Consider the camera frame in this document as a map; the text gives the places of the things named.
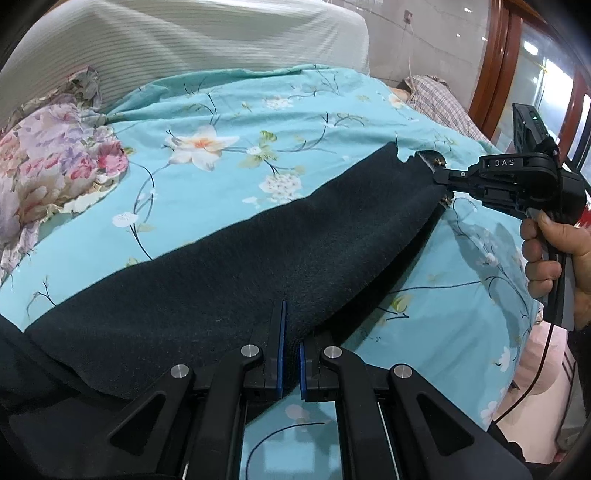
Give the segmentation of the person's right hand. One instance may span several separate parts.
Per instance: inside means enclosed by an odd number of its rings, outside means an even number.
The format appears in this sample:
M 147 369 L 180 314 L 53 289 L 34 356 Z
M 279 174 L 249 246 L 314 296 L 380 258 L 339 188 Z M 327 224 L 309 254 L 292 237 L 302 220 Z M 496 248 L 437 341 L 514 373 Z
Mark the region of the person's right hand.
M 522 253 L 527 260 L 525 275 L 528 290 L 539 299 L 550 293 L 553 281 L 562 273 L 557 261 L 543 259 L 543 245 L 549 243 L 572 256 L 575 292 L 574 325 L 583 330 L 590 324 L 591 294 L 591 241 L 590 232 L 584 228 L 556 223 L 543 211 L 537 219 L 526 219 L 521 224 Z

